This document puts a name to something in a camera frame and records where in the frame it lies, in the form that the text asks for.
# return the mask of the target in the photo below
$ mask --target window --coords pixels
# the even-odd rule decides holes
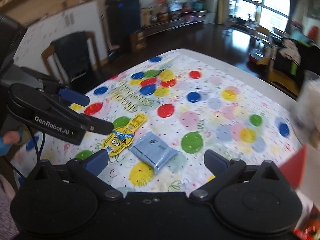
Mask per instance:
[[[231,0],[229,2],[230,14],[248,20],[258,16],[261,26],[273,30],[274,27],[282,31],[288,22],[290,0]]]

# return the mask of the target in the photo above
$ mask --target black cabinet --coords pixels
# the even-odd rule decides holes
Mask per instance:
[[[141,28],[139,0],[109,1],[106,13],[111,43],[130,50],[129,35]]]

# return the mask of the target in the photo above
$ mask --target black cable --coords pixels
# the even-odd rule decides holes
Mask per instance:
[[[42,153],[42,150],[43,150],[43,147],[44,147],[44,142],[45,142],[45,133],[42,133],[42,142],[41,142],[41,146],[40,146],[40,150],[38,149],[38,144],[37,144],[37,141],[36,141],[36,138],[35,138],[35,135],[33,134],[31,128],[29,126],[27,126],[30,134],[31,134],[31,137],[32,137],[32,140],[33,140],[33,144],[35,145],[35,150],[36,150],[36,155],[37,155],[37,162],[40,161],[40,157],[41,157],[41,153]],[[13,166],[6,157],[2,156],[2,158],[4,158],[5,162],[11,167],[11,169],[13,169],[16,173],[19,174],[19,176],[21,178],[23,178],[24,180],[26,180],[26,177],[22,175],[22,173],[20,171],[17,170],[17,168],[15,166]]]
[[[5,162],[6,162],[16,173],[18,173],[21,178],[23,178],[24,180],[26,180],[26,177],[23,176],[22,173],[21,173],[20,171],[18,171],[18,170],[16,169],[16,167],[13,166],[13,165],[8,161],[8,159],[7,159],[6,157],[2,156],[2,158],[4,158]]]
[[[40,161],[40,154],[39,154],[39,149],[38,149],[38,144],[37,144],[37,141],[36,141],[36,138],[35,138],[35,135],[33,134],[31,128],[29,126],[26,125],[26,127],[28,128],[30,134],[31,134],[31,137],[32,137],[32,140],[33,140],[33,144],[35,145],[35,150],[36,150],[36,154],[37,154],[37,162]]]
[[[45,133],[42,132],[42,143],[41,143],[40,150],[39,150],[39,158],[41,157],[41,153],[42,153],[42,150],[44,147],[44,142],[45,142]]]

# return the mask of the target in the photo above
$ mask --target screw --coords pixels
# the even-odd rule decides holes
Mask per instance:
[[[151,204],[152,203],[152,201],[150,199],[144,199],[142,202],[145,203],[145,204]]]
[[[196,198],[205,198],[205,197],[207,197],[209,195],[208,192],[205,191],[204,189],[196,189],[192,194]]]
[[[112,189],[112,190],[108,190],[104,193],[104,195],[107,197],[107,198],[118,198],[121,196],[121,192],[116,190],[116,189]]]

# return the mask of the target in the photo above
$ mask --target green dot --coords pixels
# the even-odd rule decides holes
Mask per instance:
[[[93,153],[89,150],[84,150],[79,152],[75,158],[85,160],[86,158],[90,157]]]
[[[158,74],[159,74],[159,71],[154,70],[154,69],[150,69],[150,70],[146,71],[146,72],[143,74],[143,76],[144,76],[144,77],[155,77],[155,76],[157,76]]]
[[[130,118],[126,116],[121,116],[113,121],[114,129],[118,127],[125,127],[130,122]]]
[[[250,116],[250,123],[252,123],[254,126],[259,126],[262,124],[262,118],[261,116],[257,114],[253,114]]]
[[[187,133],[181,141],[181,148],[186,153],[197,153],[203,147],[203,139],[197,132]]]

